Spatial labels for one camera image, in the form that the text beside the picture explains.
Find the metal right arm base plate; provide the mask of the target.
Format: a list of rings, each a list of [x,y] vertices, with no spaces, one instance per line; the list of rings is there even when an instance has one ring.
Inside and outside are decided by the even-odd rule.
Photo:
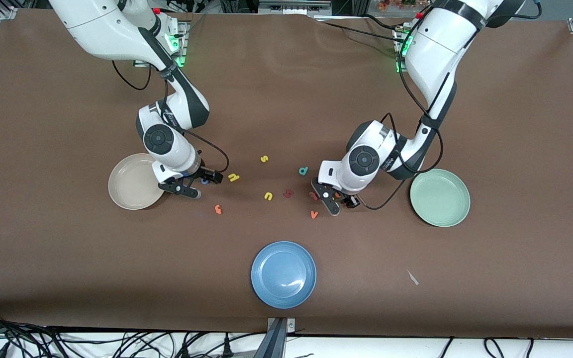
[[[165,30],[161,30],[157,35],[162,47],[168,51],[180,68],[185,64],[190,29],[191,22],[171,18],[166,21]]]

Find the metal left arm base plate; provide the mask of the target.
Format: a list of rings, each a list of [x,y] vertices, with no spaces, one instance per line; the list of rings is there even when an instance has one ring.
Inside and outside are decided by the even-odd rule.
[[[394,51],[396,72],[398,73],[400,71],[406,71],[404,58],[409,46],[412,43],[412,35],[410,35],[409,39],[407,39],[411,32],[411,27],[409,25],[410,23],[403,23],[402,25],[394,27],[392,30],[393,39],[396,39]]]

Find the light green round plate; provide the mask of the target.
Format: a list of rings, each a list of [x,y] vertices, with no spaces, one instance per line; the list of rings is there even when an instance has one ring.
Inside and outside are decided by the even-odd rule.
[[[469,213],[468,187],[454,173],[432,169],[412,181],[409,196],[416,215],[431,226],[453,227]]]

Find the orange flower decoration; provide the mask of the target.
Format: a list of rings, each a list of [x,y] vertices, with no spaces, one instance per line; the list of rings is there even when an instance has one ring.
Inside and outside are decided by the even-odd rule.
[[[419,12],[431,4],[431,0],[379,0],[380,12],[387,11],[415,11]]]

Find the blue round plate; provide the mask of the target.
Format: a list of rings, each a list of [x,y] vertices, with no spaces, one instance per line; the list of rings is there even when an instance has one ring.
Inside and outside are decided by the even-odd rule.
[[[311,296],[317,269],[312,255],[302,245],[273,242],[256,255],[250,277],[261,301],[279,310],[289,310]]]

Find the brown table mat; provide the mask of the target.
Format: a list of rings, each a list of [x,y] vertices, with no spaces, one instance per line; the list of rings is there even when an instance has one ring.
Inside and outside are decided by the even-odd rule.
[[[471,193],[453,227],[417,217],[407,185],[378,211],[336,217],[308,195],[359,124],[391,112],[414,134],[421,111],[387,41],[303,15],[210,14],[191,30],[184,71],[210,106],[197,134],[240,179],[201,184],[198,200],[121,209],[108,177],[145,151],[137,111],[162,98],[163,81],[132,90],[53,11],[0,25],[0,317],[249,332],[282,316],[306,335],[573,338],[566,23],[487,29],[463,57],[439,163]],[[250,277],[259,251],[282,241],[317,269],[310,297],[289,310],[261,301]]]

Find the beige round plate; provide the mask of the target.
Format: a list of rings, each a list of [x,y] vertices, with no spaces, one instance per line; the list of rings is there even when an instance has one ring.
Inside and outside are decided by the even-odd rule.
[[[155,204],[164,194],[159,188],[150,154],[134,154],[114,166],[108,179],[108,192],[114,204],[139,210]]]

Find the grey electronics box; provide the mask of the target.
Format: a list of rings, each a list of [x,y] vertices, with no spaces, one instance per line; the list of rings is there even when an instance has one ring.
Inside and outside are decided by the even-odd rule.
[[[331,16],[331,0],[259,0],[258,14]]]

